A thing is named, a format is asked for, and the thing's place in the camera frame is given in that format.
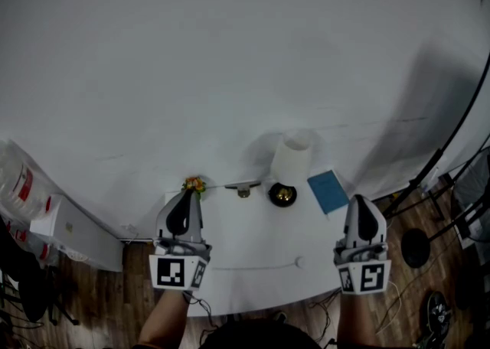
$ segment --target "white wall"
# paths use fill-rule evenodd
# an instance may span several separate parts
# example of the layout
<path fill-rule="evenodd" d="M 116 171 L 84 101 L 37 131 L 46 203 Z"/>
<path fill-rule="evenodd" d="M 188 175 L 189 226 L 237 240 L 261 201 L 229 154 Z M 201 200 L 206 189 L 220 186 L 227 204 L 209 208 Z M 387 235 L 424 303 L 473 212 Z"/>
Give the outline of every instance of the white wall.
<path fill-rule="evenodd" d="M 185 176 L 263 176 L 286 129 L 314 129 L 315 168 L 379 196 L 458 122 L 490 48 L 489 3 L 0 0 L 0 136 L 143 236 Z"/>

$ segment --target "chair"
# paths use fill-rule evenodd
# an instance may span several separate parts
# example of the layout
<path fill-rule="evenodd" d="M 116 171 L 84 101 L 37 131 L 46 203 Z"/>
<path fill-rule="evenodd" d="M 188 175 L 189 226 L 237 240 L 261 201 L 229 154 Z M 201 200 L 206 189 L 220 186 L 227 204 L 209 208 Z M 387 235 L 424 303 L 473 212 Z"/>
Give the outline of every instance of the chair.
<path fill-rule="evenodd" d="M 78 320 L 68 315 L 57 299 L 61 294 L 61 290 L 54 285 L 54 274 L 57 269 L 51 266 L 48 269 L 41 269 L 34 254 L 18 246 L 1 217 L 0 269 L 18 282 L 19 294 L 17 298 L 0 291 L 0 297 L 10 302 L 21 303 L 29 321 L 38 321 L 48 309 L 49 320 L 56 325 L 57 321 L 53 318 L 53 308 L 56 306 L 72 325 L 79 324 Z"/>

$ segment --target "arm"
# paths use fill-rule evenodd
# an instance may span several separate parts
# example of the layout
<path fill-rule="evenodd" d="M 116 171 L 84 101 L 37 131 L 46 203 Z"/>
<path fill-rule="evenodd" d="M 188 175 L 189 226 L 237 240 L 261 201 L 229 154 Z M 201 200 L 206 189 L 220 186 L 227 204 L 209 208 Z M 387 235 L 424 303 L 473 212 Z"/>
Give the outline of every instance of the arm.
<path fill-rule="evenodd" d="M 365 295 L 341 294 L 337 341 L 339 344 L 378 345 Z"/>
<path fill-rule="evenodd" d="M 183 292 L 165 290 L 143 325 L 138 343 L 178 349 L 184 335 L 188 308 Z"/>

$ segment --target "red label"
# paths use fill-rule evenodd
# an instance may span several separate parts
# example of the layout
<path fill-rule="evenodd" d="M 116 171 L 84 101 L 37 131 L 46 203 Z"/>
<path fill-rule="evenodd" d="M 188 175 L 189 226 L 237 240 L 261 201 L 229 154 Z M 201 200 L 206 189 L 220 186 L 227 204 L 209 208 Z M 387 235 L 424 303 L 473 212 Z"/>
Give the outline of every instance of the red label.
<path fill-rule="evenodd" d="M 25 182 L 21 188 L 21 191 L 18 193 L 18 197 L 21 198 L 24 202 L 28 199 L 29 193 L 31 192 L 32 187 L 32 172 L 28 168 L 25 172 Z"/>

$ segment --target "blue notebook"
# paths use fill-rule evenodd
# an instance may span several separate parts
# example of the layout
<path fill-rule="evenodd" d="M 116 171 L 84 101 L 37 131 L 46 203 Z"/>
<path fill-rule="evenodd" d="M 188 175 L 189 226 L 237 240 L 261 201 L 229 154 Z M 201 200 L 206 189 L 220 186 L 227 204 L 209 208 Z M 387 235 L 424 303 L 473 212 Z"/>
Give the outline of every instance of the blue notebook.
<path fill-rule="evenodd" d="M 347 194 L 333 171 L 312 176 L 308 179 L 308 183 L 324 214 L 328 214 L 349 203 Z"/>

